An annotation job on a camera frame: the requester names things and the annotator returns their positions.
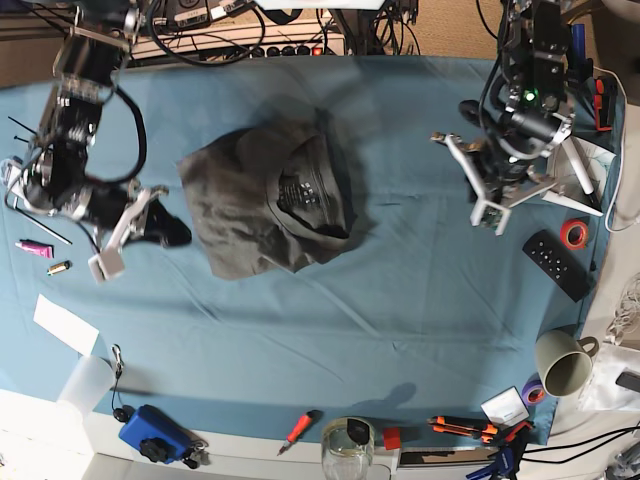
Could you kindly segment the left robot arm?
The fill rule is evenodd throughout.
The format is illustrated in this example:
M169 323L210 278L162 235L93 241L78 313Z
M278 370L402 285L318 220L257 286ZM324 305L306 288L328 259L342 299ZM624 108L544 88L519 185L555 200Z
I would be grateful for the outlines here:
M497 57L477 100L463 101L461 115L481 130L465 142L435 132L461 166L473 193L470 223L496 235L513 208L556 185L536 170L572 133L574 107L568 97L565 57L571 33L558 1L506 1Z

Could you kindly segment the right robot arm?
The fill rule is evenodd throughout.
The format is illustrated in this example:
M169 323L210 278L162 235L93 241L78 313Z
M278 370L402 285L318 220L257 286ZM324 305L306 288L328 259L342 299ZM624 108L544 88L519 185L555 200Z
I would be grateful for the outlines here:
M162 205L168 189L141 187L147 134L140 108L119 84L154 2L79 1L74 24L56 57L54 83L22 159L1 164L4 204L27 220L60 216L90 241L88 267L99 282L125 269L122 249L148 242L163 248L190 244L190 229ZM133 116L138 154L133 168L111 179L86 171L104 106L119 98Z

